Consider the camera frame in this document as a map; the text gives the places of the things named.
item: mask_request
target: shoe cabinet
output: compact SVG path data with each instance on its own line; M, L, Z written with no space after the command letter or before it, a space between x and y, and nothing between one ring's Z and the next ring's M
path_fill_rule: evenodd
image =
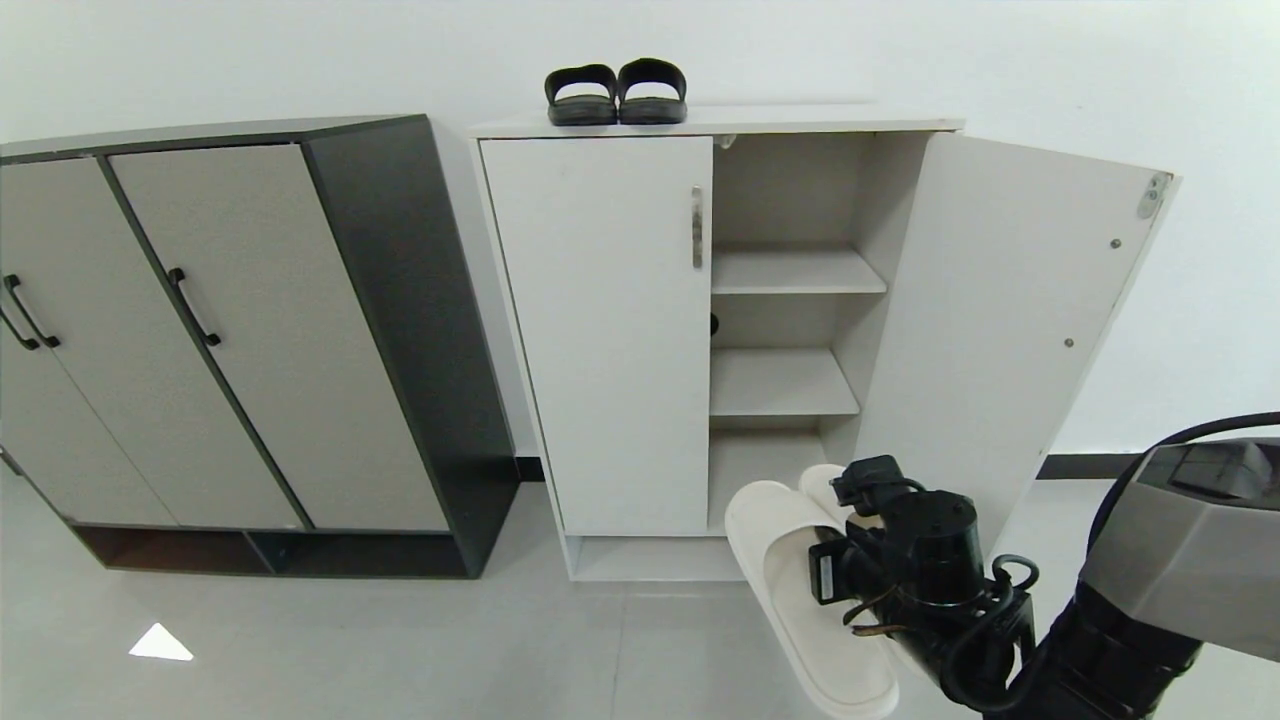
M878 105L474 129L571 577L740 578L737 488L879 454L972 496L992 547L1176 178L961 131Z
M517 478L428 118L3 151L3 439L104 564L481 571Z

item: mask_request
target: gray tile floor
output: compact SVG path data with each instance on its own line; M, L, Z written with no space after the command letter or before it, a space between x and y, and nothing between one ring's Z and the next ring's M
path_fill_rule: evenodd
M1102 489L1042 483L1010 543L1076 547ZM521 488L477 582L108 571L8 471L0 524L4 720L820 717L745 584L571 584L543 486ZM1042 625L1069 555L1042 580ZM128 655L154 623L195 659ZM1161 720L1271 717L1280 666L1210 650ZM977 717L899 676L896 720Z

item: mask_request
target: baseboard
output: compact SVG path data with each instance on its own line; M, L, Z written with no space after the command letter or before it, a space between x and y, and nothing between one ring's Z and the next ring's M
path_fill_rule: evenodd
M547 475L543 474L543 461L532 455L516 456L516 474L520 475L522 483L547 482Z
M26 477L22 473L22 468L19 468L18 462L13 459L13 455L9 455L8 452L5 452L3 447L0 447L0 461L3 461L5 465L8 465L9 469L13 470L14 475L18 475L19 478ZM541 474L541 471L543 471L543 468L541 468L541 464L539 462L539 465L538 465L538 473Z
M1088 454L1061 454L1050 455L1041 465L1037 480L1110 480L1115 479L1134 457L1137 452L1088 452ZM543 474L543 464L531 455L516 457L516 469L520 479L526 483L541 483L547 480Z
M1037 480L1111 480L1120 475L1140 452L1087 452L1050 455L1041 465Z

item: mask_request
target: cabinet handle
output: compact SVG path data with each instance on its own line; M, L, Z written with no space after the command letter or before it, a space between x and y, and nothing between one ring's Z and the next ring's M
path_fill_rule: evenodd
M9 322L9 315L4 314L4 310L0 310L0 320L4 320L4 327L9 328L9 332L13 333L13 337L18 338L19 345L22 345L27 350L36 350L37 347L40 347L40 343L36 342L36 338L22 337L22 333L18 332L18 328L13 327L13 323Z
M200 340L205 341L205 345L212 347L215 345L221 345L223 338L218 337L218 333L206 333L205 328L200 327L200 320L196 319L196 313L192 311L191 304L187 302L187 296L182 293L182 281L187 279L187 273L182 272L182 268L174 268L168 273L169 287L173 288L174 295L178 296L178 302L182 304L182 311L191 320L191 327L196 328L200 333Z
M18 297L18 292L14 290L19 284L22 284L22 281L18 279L18 275L10 274L4 277L4 288L9 293L9 297L13 299L13 304L18 306L18 311L22 313L23 319L26 319L27 324L31 325L31 331L36 333L40 342L45 343L45 347L58 347L63 343L63 341L58 340L55 336L40 332L40 325L31 316L31 313L27 311L27 306L22 304L22 300Z
M694 186L694 268L703 266L703 188Z

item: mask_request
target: white slipper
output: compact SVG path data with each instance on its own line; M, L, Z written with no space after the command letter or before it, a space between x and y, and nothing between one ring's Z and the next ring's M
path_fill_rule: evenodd
M760 480L724 511L730 547L813 703L841 720L878 720L897 707L897 678L876 638L841 624L846 603L822 606L809 592L814 528L842 530L804 495Z
M845 519L852 520L859 528L883 528L884 523L879 518L859 518L852 507L841 507L840 501L836 500L836 491L831 487L831 479L838 478L845 469L840 465L814 465L809 468L800 475L800 492L805 495L809 500L814 501L822 510L836 523L840 523L840 532L845 530ZM901 643L893 641L892 638L876 638L883 641L888 646L890 651L897 657L902 665L906 665L911 673L933 682L929 674L920 667L920 664L911 657L909 652L902 647Z

